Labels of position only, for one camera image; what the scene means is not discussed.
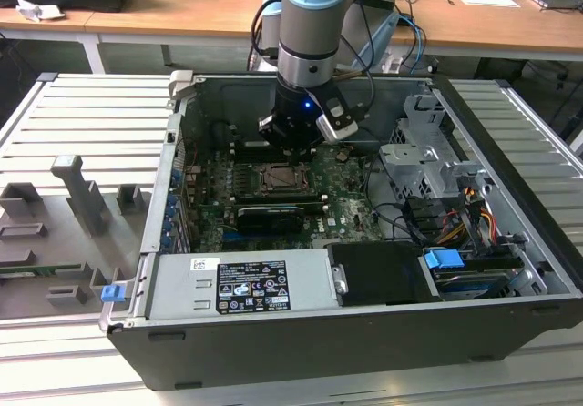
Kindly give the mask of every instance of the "blue latch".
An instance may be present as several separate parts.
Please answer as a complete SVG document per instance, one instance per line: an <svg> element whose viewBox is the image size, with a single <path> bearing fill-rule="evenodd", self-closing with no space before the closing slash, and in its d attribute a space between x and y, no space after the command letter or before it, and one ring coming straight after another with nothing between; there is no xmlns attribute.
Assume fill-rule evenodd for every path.
<svg viewBox="0 0 583 406"><path fill-rule="evenodd" d="M126 285L106 285L101 291L104 303L122 303L126 301Z"/></svg>
<svg viewBox="0 0 583 406"><path fill-rule="evenodd" d="M462 268L465 266L462 257L456 249L432 249L424 257L430 269Z"/></svg>

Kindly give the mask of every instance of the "wooden desk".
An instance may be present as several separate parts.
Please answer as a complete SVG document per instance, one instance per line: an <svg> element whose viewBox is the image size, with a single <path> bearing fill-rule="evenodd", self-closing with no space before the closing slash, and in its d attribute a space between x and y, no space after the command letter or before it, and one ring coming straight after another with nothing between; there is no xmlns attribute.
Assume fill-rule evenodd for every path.
<svg viewBox="0 0 583 406"><path fill-rule="evenodd" d="M583 61L583 15L540 12L532 0L520 8L464 5L460 0L417 0L417 23L427 33L427 54ZM101 43L247 46L261 0L128 0L121 13L66 11L67 19L35 24L14 10L0 9L0 30L14 39L66 40L83 44L94 73L107 66ZM397 4L404 13L408 5ZM404 53L411 29L397 28L391 43Z"/></svg>
<svg viewBox="0 0 583 406"><path fill-rule="evenodd" d="M414 17L427 33L427 54L583 60L583 15L540 11L532 0L520 8L465 5L461 0L417 0ZM405 0L397 0L409 13ZM398 28L393 46L411 45L412 32Z"/></svg>
<svg viewBox="0 0 583 406"><path fill-rule="evenodd" d="M249 37L262 0L128 0L122 13L94 13L86 31L202 37Z"/></svg>

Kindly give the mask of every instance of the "table leg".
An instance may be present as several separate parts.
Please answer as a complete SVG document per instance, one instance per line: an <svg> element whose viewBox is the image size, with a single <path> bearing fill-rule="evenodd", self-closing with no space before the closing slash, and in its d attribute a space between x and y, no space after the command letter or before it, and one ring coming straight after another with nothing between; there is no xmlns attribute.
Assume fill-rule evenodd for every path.
<svg viewBox="0 0 583 406"><path fill-rule="evenodd" d="M85 54L87 56L89 66L91 66L91 72L93 74L106 74L109 72L107 63L102 56L99 37L97 35L87 33L79 35L77 40L80 44L83 45L83 48L85 49Z"/></svg>
<svg viewBox="0 0 583 406"><path fill-rule="evenodd" d="M168 45L160 45L162 48L162 58L164 59L165 66L172 66L172 54L170 53L170 47Z"/></svg>

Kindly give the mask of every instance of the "black plastic cover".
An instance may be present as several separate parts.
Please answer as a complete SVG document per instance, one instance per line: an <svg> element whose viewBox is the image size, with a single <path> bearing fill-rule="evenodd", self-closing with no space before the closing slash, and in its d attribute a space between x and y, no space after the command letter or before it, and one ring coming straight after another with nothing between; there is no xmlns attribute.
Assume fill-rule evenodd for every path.
<svg viewBox="0 0 583 406"><path fill-rule="evenodd" d="M344 269L345 307L435 301L419 263L422 251L412 243L332 244L328 252L333 265Z"/></svg>

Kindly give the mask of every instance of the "power supply label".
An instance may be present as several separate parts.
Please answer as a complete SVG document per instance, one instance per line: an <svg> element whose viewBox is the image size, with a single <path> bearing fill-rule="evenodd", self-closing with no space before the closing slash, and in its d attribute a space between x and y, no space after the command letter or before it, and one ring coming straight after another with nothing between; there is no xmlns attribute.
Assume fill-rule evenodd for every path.
<svg viewBox="0 0 583 406"><path fill-rule="evenodd" d="M217 312L290 310L285 261L220 263L217 268Z"/></svg>

